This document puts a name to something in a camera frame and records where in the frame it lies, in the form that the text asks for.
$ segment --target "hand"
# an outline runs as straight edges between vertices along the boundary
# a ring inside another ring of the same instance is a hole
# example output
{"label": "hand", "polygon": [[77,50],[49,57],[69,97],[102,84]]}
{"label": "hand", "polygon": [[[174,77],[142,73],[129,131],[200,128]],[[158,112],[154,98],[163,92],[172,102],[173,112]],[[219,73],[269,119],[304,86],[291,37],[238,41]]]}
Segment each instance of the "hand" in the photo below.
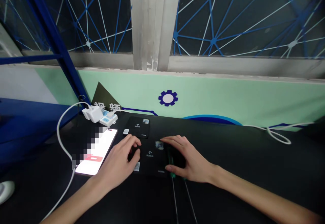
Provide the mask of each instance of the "hand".
{"label": "hand", "polygon": [[140,149],[136,150],[130,162],[128,154],[131,147],[137,145],[141,145],[140,140],[128,134],[112,148],[98,173],[89,179],[98,189],[100,199],[131,175],[140,160]]}
{"label": "hand", "polygon": [[208,162],[186,137],[177,135],[165,137],[160,140],[176,148],[186,160],[185,168],[167,165],[165,167],[167,171],[195,182],[212,182],[214,169],[217,166]]}

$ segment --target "power adapter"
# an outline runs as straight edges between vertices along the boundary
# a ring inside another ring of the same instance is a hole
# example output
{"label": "power adapter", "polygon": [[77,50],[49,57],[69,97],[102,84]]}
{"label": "power adapter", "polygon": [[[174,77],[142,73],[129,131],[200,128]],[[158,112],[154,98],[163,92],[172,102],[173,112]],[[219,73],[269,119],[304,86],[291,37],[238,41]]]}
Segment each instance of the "power adapter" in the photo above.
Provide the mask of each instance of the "power adapter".
{"label": "power adapter", "polygon": [[99,106],[89,106],[89,108],[83,109],[82,113],[87,120],[91,120],[94,123],[98,122],[104,116]]}

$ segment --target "left hand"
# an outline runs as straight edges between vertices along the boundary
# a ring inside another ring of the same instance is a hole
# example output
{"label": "left hand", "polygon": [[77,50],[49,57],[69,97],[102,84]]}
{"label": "left hand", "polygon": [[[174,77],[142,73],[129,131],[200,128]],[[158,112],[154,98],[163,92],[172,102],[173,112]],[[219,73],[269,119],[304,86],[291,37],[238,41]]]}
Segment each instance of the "left hand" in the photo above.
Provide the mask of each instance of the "left hand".
{"label": "left hand", "polygon": [[137,145],[141,145],[140,140],[128,134],[112,148],[98,173],[89,179],[95,185],[100,199],[131,175],[140,160],[140,149],[136,150],[130,162],[128,154],[131,147]]}

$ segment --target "smartphone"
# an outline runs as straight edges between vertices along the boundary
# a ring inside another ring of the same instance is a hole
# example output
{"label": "smartphone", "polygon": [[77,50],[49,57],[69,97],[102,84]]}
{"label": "smartphone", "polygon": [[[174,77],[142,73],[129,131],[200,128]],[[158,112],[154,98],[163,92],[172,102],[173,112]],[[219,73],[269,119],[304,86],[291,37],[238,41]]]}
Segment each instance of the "smartphone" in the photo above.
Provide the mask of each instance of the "smartphone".
{"label": "smartphone", "polygon": [[84,160],[75,169],[76,173],[96,175],[101,167],[105,156],[117,134],[117,129],[107,129],[95,144],[91,144],[90,154],[84,155]]}

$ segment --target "gear icon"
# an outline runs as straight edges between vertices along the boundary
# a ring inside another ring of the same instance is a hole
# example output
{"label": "gear icon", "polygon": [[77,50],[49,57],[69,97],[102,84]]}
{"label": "gear icon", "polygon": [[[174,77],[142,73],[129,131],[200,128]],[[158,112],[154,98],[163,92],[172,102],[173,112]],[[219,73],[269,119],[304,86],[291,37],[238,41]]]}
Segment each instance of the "gear icon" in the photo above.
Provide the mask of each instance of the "gear icon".
{"label": "gear icon", "polygon": [[171,90],[167,90],[167,92],[161,92],[161,96],[158,97],[160,100],[160,104],[165,106],[173,106],[175,105],[175,102],[178,101],[178,98],[176,97],[177,93],[172,92]]}

